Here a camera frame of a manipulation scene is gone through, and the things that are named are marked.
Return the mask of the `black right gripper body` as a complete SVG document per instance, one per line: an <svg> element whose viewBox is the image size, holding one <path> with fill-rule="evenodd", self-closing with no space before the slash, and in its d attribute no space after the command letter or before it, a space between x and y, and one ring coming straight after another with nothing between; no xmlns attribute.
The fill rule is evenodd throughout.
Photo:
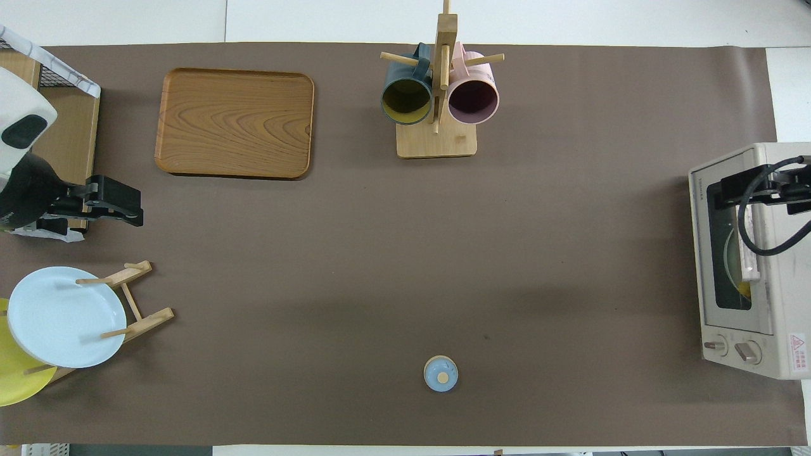
<svg viewBox="0 0 811 456"><path fill-rule="evenodd" d="M768 176L767 182L774 193L765 200L766 205L782 205L789 216L810 210L809 165L777 170Z"/></svg>

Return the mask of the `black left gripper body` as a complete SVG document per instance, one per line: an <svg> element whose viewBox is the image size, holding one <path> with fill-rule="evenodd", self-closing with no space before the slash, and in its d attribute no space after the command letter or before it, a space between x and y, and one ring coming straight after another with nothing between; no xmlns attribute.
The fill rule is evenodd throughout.
<svg viewBox="0 0 811 456"><path fill-rule="evenodd" d="M69 220L90 222L100 219L102 212L89 206L92 197L98 196L98 188L98 182L92 179L88 179L84 185L67 185L65 194L52 202L38 219L38 229L55 236L69 236L76 233L70 228Z"/></svg>

